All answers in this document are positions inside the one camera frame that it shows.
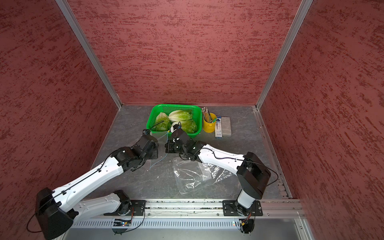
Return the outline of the clear zipper bag blue seal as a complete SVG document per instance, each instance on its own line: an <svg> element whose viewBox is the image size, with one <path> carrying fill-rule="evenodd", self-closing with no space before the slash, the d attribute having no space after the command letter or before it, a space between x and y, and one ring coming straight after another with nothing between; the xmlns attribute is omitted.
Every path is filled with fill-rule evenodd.
<svg viewBox="0 0 384 240"><path fill-rule="evenodd" d="M155 167L156 164L164 160L167 156L166 150L165 150L165 144L168 142L168 135L170 134L170 131L164 131L164 132L158 132L154 133L151 132L151 136L155 137L158 140L158 154L153 160L148 160L145 164L145 169L147 172L149 172L151 169Z"/></svg>

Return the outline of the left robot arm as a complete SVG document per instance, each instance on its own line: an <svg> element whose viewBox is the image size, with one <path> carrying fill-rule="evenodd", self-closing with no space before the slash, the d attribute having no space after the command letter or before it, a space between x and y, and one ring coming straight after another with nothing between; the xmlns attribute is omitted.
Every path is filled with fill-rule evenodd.
<svg viewBox="0 0 384 240"><path fill-rule="evenodd" d="M132 215L131 200L121 190L96 199L84 198L109 180L137 170L157 155L158 140L151 135L142 135L133 146L115 150L100 165L74 181L54 190L44 188L39 191L35 217L45 239L53 240L73 224L102 214Z"/></svg>

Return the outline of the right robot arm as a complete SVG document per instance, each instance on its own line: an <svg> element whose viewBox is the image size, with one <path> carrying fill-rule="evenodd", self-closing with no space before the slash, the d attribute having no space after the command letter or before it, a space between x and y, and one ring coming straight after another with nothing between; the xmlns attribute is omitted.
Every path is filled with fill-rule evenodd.
<svg viewBox="0 0 384 240"><path fill-rule="evenodd" d="M225 208L224 213L248 217L256 212L254 203L262 199L271 178L271 170L256 154L229 153L207 143L194 141L187 134L177 137L175 132L165 144L165 150L166 153L179 154L183 160L211 164L236 175L242 190L236 201Z"/></svg>

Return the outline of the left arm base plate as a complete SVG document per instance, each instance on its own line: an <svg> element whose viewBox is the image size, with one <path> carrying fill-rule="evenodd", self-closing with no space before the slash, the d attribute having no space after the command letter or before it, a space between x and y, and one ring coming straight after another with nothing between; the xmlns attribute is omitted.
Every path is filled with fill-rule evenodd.
<svg viewBox="0 0 384 240"><path fill-rule="evenodd" d="M147 201L145 200L123 201L115 212L106 213L104 216L118 216L121 218L143 216L146 203Z"/></svg>

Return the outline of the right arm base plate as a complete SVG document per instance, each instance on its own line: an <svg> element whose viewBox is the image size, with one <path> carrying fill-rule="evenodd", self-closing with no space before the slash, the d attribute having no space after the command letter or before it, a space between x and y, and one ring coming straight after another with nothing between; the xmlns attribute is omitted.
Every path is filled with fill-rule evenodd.
<svg viewBox="0 0 384 240"><path fill-rule="evenodd" d="M223 203L224 216L261 217L263 210L260 201L254 201L251 207L246 208L237 201L225 200Z"/></svg>

